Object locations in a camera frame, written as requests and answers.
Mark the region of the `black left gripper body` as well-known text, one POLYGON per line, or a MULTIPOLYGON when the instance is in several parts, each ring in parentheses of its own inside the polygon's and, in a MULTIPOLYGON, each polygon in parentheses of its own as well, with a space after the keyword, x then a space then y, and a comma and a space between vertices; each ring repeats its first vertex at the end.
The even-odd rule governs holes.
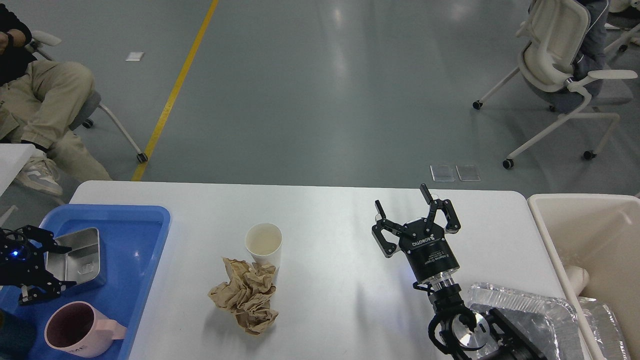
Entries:
POLYGON ((16 230, 1 229, 0 284, 19 287, 19 281, 28 276, 48 272, 45 265, 45 252, 41 244, 23 235, 23 228, 16 230))

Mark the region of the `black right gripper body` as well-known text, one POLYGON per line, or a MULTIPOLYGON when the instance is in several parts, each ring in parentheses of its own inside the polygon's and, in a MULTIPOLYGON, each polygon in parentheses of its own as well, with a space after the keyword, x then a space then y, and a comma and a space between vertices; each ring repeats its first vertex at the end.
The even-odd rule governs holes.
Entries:
POLYGON ((460 268, 440 225, 428 224, 425 218, 404 225, 407 234, 400 237, 398 246, 405 253, 418 283, 427 283, 434 276, 452 274, 460 268))

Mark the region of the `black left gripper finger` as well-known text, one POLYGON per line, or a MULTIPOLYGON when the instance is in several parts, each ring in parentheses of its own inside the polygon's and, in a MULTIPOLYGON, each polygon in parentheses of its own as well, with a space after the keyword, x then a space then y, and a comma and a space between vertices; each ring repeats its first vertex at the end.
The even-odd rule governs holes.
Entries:
POLYGON ((45 228, 39 228, 34 225, 26 225, 22 228, 22 234, 26 239, 34 240, 40 243, 42 253, 68 253, 73 250, 70 246, 62 246, 54 239, 54 233, 45 228))
POLYGON ((21 295, 19 306, 29 306, 48 302, 62 296, 62 292, 74 287, 76 281, 59 280, 50 272, 28 272, 27 276, 19 280, 21 295))

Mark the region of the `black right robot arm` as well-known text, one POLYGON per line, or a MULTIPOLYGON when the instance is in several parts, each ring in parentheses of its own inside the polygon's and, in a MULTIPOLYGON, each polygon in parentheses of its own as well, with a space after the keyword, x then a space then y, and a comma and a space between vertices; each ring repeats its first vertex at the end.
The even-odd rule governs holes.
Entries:
POLYGON ((379 200, 372 235, 384 257, 403 252, 416 278, 413 288, 427 293, 434 316, 427 334, 434 346, 455 360, 468 360, 493 340, 497 349, 485 360, 544 360, 535 346, 496 308, 476 312, 466 306, 461 286, 453 279, 460 265, 445 235, 461 230, 449 199, 434 198, 425 184, 420 191, 428 205, 427 216, 399 224, 387 218, 379 200))

